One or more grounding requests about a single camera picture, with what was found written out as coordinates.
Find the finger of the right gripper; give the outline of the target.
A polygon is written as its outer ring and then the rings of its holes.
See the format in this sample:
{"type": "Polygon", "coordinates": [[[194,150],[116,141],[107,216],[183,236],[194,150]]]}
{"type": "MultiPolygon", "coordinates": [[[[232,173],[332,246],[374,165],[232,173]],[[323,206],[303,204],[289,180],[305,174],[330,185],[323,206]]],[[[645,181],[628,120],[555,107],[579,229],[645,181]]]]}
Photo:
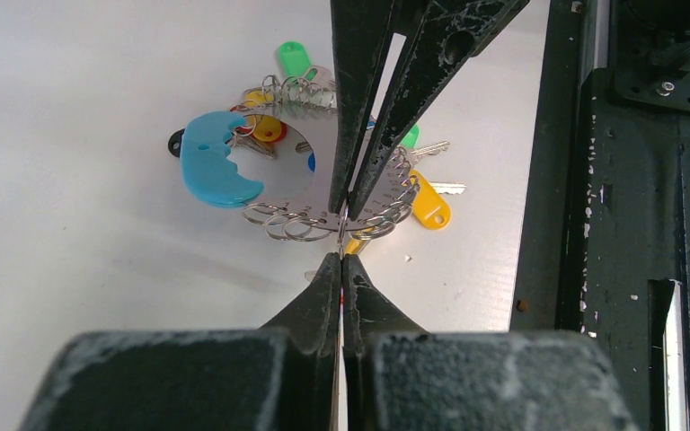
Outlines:
{"type": "Polygon", "coordinates": [[[359,156],[393,34],[395,2],[331,1],[330,6],[338,135],[329,209],[347,207],[357,215],[367,193],[351,182],[359,180],[359,156]]]}
{"type": "Polygon", "coordinates": [[[464,63],[478,56],[526,7],[519,0],[394,1],[392,38],[405,38],[376,126],[363,139],[359,185],[365,209],[393,151],[464,63]]]}

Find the key with red tag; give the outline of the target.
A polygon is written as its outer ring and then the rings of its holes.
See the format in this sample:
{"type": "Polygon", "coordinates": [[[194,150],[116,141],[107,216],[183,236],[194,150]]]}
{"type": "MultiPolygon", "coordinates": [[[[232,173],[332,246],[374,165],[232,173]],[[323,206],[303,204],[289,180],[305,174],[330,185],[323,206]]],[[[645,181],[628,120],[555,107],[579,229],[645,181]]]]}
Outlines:
{"type": "Polygon", "coordinates": [[[317,352],[314,413],[316,430],[337,430],[339,426],[342,259],[345,255],[346,214],[339,222],[337,263],[327,279],[328,302],[323,324],[322,345],[317,352]]]}

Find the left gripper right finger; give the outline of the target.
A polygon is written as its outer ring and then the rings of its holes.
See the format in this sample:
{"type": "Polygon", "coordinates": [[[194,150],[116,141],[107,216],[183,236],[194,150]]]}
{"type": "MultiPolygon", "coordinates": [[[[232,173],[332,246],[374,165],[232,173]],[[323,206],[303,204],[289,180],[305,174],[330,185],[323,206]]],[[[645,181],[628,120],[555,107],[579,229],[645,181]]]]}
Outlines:
{"type": "Polygon", "coordinates": [[[352,430],[634,430],[611,361],[572,331],[430,333],[342,261],[352,430]]]}

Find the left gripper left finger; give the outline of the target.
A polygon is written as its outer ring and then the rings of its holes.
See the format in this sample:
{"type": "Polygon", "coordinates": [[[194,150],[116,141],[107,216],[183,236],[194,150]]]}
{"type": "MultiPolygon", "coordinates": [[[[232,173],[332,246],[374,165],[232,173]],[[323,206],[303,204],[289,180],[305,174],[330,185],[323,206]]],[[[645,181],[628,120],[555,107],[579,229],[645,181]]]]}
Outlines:
{"type": "Polygon", "coordinates": [[[254,330],[95,331],[49,366],[23,430],[316,430],[327,279],[254,330]]]}

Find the metal key organizer ring plate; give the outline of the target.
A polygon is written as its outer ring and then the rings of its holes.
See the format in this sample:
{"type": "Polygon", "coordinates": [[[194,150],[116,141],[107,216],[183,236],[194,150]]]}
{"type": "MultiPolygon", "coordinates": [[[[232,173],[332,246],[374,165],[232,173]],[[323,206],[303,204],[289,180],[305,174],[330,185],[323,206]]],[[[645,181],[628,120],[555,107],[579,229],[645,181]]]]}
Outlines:
{"type": "MultiPolygon", "coordinates": [[[[267,75],[234,106],[203,114],[174,132],[168,150],[180,161],[182,181],[197,200],[237,209],[278,241],[317,242],[338,232],[341,215],[327,208],[334,148],[322,141],[335,125],[334,79],[313,64],[296,41],[279,46],[282,75],[267,75]]],[[[417,147],[418,131],[393,153],[370,202],[346,218],[347,252],[388,235],[412,214],[419,191],[410,178],[418,162],[449,143],[417,147]]],[[[429,184],[446,201],[466,186],[429,184]]]]}

